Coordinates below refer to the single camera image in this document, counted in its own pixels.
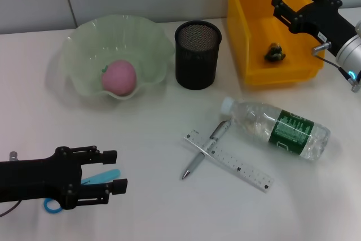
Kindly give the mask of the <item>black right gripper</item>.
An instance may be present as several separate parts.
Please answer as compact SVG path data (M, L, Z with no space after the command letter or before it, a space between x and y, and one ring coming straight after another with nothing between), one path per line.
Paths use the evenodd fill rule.
M338 9L343 4L341 0L312 1L295 12L283 0L271 0L273 16L293 34L306 33L323 42L318 36L322 34L331 43L329 51L336 56L341 47L356 36L355 27L339 14Z

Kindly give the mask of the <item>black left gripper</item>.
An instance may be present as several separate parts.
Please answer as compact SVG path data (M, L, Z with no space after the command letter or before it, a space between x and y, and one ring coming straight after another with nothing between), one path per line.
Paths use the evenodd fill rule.
M115 164L117 151L97 146L58 147L45 159L0 162L0 203L52 198L63 209L108 204L110 195L125 194L127 179L81 185L81 165Z

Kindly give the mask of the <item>green plastic wrapper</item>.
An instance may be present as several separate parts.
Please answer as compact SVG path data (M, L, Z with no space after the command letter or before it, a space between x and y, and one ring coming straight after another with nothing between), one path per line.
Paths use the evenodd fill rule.
M286 57L286 54L283 53L283 49L279 43L272 43L268 47L268 51L264 56L264 59L268 62L279 62Z

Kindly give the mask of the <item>pink peach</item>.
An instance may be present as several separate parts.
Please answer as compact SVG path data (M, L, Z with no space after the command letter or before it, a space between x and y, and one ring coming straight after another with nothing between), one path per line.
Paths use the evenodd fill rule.
M126 60L117 60L102 69L102 87L117 96L126 96L137 86L134 66Z

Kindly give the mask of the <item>clear water bottle green label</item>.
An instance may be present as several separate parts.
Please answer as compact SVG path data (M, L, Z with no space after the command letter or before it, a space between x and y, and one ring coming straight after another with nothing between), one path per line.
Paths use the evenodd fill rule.
M239 102L224 98L221 114L258 142L268 143L303 159L314 161L325 150L330 130L325 126L260 102Z

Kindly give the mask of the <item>blue scissors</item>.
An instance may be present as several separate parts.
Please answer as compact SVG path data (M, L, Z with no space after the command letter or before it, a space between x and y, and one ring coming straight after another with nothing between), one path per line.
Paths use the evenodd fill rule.
M118 178L120 175L121 175L121 172L119 169L112 169L112 170L108 170L106 172L99 173L94 176L85 178L81 181L81 184L82 185L95 185L95 184L100 184L100 183L107 183L107 182L113 181L114 179ZM62 207L59 207L57 209L50 208L49 203L51 201L54 201L54 200L50 199L50 198L46 198L43 201L43 207L47 213L57 214L63 210Z

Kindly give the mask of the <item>silver ballpoint pen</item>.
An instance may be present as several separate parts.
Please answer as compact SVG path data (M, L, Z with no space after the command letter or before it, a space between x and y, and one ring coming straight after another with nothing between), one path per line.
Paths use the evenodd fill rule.
M211 151L214 146L217 144L219 139L225 134L225 132L231 126L231 121L222 121L216 127L216 129L209 136L208 140L201 146L201 148L208 152ZM181 179L187 178L194 170L200 165L200 163L205 159L205 154L201 151L199 152L194 159L187 165L184 173L182 174Z

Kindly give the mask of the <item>black mesh pen holder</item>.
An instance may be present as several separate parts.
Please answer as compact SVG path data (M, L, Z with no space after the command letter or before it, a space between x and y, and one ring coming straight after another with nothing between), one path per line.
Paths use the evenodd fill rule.
M217 69L220 30L207 21L193 20L175 31L175 78L189 90L206 89L213 84Z

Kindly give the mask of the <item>green glass fruit plate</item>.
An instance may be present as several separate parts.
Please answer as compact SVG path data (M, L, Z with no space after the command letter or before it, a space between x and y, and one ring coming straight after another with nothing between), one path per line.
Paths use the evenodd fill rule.
M79 95L127 100L165 79L174 51L157 23L140 16L108 15L80 25L65 39L60 65ZM102 75L118 60L129 62L137 76L135 89L122 96L102 85Z

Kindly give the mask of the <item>clear plastic ruler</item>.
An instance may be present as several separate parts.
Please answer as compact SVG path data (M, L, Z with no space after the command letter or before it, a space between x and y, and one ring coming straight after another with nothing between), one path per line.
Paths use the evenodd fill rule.
M205 148L204 141L199 133L192 130L185 136L185 140L202 152L207 159L212 160L224 170L247 182L263 192L268 192L274 179L254 166L242 161L241 158L229 154L217 145L211 150Z

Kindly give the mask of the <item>yellow plastic storage bin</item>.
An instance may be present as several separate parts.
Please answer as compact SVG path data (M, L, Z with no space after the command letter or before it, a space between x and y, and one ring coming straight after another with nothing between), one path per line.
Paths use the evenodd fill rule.
M299 10L310 0L283 0ZM318 41L307 34L292 34L273 16L271 0L228 0L229 43L244 85L268 88L314 78L323 62L311 54ZM286 57L279 62L264 59L268 47L279 43Z

